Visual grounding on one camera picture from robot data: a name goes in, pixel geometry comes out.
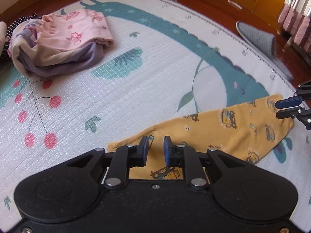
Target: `metal screw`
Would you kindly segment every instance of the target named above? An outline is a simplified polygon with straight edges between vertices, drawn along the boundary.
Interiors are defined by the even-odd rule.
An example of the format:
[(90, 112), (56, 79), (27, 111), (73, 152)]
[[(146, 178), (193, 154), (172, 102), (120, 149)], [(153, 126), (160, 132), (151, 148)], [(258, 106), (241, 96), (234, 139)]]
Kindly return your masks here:
[(117, 186), (121, 183), (121, 180), (119, 180), (118, 178), (109, 178), (106, 180), (106, 184), (108, 186)]
[(21, 233), (32, 233), (32, 229), (31, 228), (28, 228), (28, 227), (25, 227), (21, 230)]
[(290, 233), (290, 229), (289, 228), (283, 228), (279, 231), (279, 233)]
[(151, 186), (153, 189), (159, 189), (160, 188), (160, 185), (152, 185)]
[(202, 178), (195, 178), (191, 181), (191, 184), (196, 186), (196, 187), (202, 187), (207, 183), (205, 179)]

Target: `floral print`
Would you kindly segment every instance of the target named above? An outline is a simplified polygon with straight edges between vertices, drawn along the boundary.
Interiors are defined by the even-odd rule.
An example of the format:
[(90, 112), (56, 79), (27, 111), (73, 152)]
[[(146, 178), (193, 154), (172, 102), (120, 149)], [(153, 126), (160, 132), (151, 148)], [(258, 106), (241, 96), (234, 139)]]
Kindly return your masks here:
[(83, 32), (80, 34), (78, 32), (72, 32), (70, 37), (67, 38), (67, 40), (74, 41), (74, 45), (77, 46), (81, 43), (82, 35)]
[(66, 21), (71, 19), (71, 18), (74, 18), (76, 17), (77, 15), (79, 15), (80, 12), (79, 11), (73, 11), (73, 12), (70, 12), (69, 15), (66, 14), (66, 15), (63, 15), (62, 18), (65, 19)]
[(98, 13), (94, 10), (88, 10), (90, 17), (93, 17), (94, 20), (98, 20), (98, 21), (102, 21), (103, 20), (103, 16), (102, 13)]

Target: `foam mat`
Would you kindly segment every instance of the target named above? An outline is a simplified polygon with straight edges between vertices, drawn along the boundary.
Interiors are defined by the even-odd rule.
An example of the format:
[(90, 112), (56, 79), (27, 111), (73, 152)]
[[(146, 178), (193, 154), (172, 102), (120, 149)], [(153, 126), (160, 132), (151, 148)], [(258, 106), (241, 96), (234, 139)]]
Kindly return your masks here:
[[(240, 37), (170, 0), (82, 0), (101, 11), (115, 39), (100, 64), (53, 78), (0, 73), (0, 228), (19, 220), (13, 193), (27, 176), (174, 117), (294, 88)], [(291, 220), (311, 228), (310, 132), (295, 127), (257, 165), (296, 186)]]

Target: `pink curtain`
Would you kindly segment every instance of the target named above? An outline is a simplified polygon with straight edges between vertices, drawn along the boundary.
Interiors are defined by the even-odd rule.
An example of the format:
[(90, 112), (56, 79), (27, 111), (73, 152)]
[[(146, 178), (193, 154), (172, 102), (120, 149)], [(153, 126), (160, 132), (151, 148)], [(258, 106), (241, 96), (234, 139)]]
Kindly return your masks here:
[(279, 15), (280, 27), (292, 37), (288, 45), (295, 43), (306, 52), (311, 52), (311, 0), (285, 0)]

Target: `slipper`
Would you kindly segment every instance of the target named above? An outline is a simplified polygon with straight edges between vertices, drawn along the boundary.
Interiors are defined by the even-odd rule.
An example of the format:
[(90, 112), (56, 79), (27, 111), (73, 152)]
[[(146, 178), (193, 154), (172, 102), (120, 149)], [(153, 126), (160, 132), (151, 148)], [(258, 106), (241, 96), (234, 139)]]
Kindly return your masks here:
[(271, 33), (261, 31), (246, 23), (237, 21), (236, 29), (241, 37), (267, 60), (272, 62), (273, 68), (286, 79), (292, 80), (293, 75), (288, 68), (276, 57), (276, 39)]

